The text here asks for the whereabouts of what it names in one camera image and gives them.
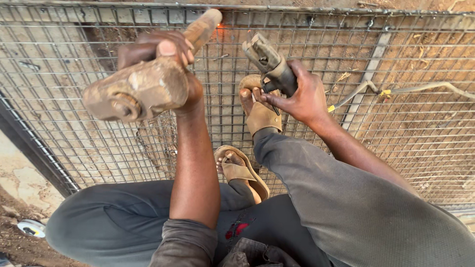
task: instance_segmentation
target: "wooden hammer handle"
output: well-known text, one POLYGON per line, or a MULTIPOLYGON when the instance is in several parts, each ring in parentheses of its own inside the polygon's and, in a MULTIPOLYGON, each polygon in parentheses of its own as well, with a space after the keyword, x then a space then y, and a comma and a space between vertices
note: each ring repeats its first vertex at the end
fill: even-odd
POLYGON ((194 55, 209 40, 222 19, 223 16, 219 10, 210 9, 186 28, 183 35, 195 47, 191 50, 194 55))

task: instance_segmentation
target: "sleeve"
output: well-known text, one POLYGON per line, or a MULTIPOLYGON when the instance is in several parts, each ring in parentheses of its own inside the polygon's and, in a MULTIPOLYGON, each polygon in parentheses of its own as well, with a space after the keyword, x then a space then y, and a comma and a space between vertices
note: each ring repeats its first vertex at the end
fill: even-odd
POLYGON ((188 219, 169 219, 149 267, 209 267, 218 244, 216 230, 188 219))

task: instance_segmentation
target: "flip-flop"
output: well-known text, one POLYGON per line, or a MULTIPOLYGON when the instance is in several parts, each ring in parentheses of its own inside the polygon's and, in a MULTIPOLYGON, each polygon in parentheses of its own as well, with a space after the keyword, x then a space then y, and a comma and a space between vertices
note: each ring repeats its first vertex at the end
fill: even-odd
POLYGON ((249 185, 258 193, 259 197, 262 201, 269 198, 269 187, 266 183, 259 177, 259 175, 252 169, 251 162, 247 158, 247 156, 242 153, 239 149, 235 148, 234 146, 230 145, 222 145, 214 152, 214 160, 218 162, 219 158, 226 158, 226 151, 231 150, 236 153, 236 155, 244 160, 246 163, 245 166, 239 166, 233 163, 221 163, 221 167, 223 168, 224 177, 229 182, 233 179, 244 179, 248 180, 249 185))
MULTIPOLYGON (((261 87, 260 80, 260 75, 248 75, 239 83, 239 90, 247 88, 252 93, 254 87, 261 87)), ((280 96, 279 90, 272 91, 271 94, 280 96)), ((244 110, 244 114, 247 116, 246 124, 252 136, 254 136, 254 134, 260 129, 266 127, 274 127, 279 130, 279 132, 282 131, 282 116, 277 115, 273 110, 269 109, 262 103, 255 102, 249 114, 247 114, 242 102, 241 106, 244 110)))

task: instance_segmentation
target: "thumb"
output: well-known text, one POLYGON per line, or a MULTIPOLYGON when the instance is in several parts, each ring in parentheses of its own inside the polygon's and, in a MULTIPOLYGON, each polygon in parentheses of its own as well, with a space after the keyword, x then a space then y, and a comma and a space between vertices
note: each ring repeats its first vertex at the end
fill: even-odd
POLYGON ((280 108, 283 111, 287 111, 287 107, 289 106, 291 101, 290 99, 282 98, 273 94, 263 94, 261 95, 261 100, 277 108, 280 108))

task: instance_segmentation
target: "hand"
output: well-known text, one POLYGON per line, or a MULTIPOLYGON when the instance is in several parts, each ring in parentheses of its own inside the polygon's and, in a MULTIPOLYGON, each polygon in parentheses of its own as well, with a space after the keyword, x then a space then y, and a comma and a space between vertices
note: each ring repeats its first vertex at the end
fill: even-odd
POLYGON ((154 60, 156 57, 172 57, 181 64, 188 79, 188 99, 184 106, 175 109, 177 115, 186 114, 201 107, 203 87, 196 77, 185 69, 194 62, 191 52, 194 49, 190 41, 177 31, 154 31, 139 35, 135 43, 123 45, 118 51, 119 70, 140 63, 154 60))
POLYGON ((286 111, 306 125, 320 123, 330 118, 320 77, 308 72, 300 61, 291 60, 287 63, 297 77, 297 91, 288 99, 263 94, 261 100, 286 111))

